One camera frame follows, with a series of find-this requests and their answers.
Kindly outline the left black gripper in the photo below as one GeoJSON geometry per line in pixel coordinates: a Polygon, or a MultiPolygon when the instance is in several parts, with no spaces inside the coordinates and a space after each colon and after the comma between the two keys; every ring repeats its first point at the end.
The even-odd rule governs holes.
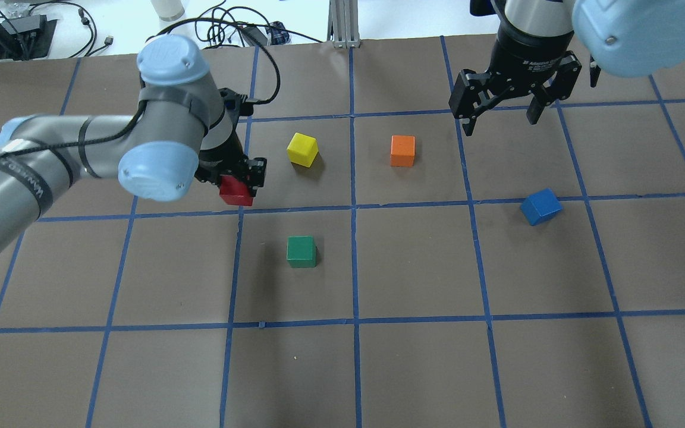
{"type": "Polygon", "coordinates": [[[236,132],[231,133],[221,144],[199,152],[199,163],[195,171],[198,182],[209,182],[220,186],[223,174],[232,175],[247,185],[251,197],[255,198],[259,188],[265,185],[266,158],[248,158],[236,132]]]}

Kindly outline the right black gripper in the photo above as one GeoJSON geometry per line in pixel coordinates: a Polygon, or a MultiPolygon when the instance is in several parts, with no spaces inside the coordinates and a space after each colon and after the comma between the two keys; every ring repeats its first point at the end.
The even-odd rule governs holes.
{"type": "Polygon", "coordinates": [[[465,136],[472,136],[482,101],[506,101],[532,95],[527,120],[536,125],[544,109],[571,96],[582,63],[569,43],[574,32],[534,36],[501,24],[484,73],[461,70],[448,101],[465,136]]]}

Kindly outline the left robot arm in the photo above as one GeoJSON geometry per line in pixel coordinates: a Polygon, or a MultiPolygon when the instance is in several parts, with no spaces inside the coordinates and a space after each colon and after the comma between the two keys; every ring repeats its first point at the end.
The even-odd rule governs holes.
{"type": "Polygon", "coordinates": [[[208,182],[226,203],[251,205],[267,160],[247,156],[236,126],[259,101],[220,89],[187,36],[153,36],[136,65],[141,87],[130,116],[40,114],[2,126],[0,252],[83,178],[116,179],[158,202],[208,182]]]}

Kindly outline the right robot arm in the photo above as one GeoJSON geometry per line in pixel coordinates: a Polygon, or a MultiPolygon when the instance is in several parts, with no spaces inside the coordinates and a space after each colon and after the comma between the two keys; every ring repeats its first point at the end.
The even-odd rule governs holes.
{"type": "Polygon", "coordinates": [[[526,117],[571,97],[582,62],[569,49],[586,47],[590,86],[601,72],[645,77],[685,61],[685,1],[473,1],[470,13],[499,19],[484,73],[459,72],[448,101],[464,134],[506,100],[530,97],[526,117]]]}

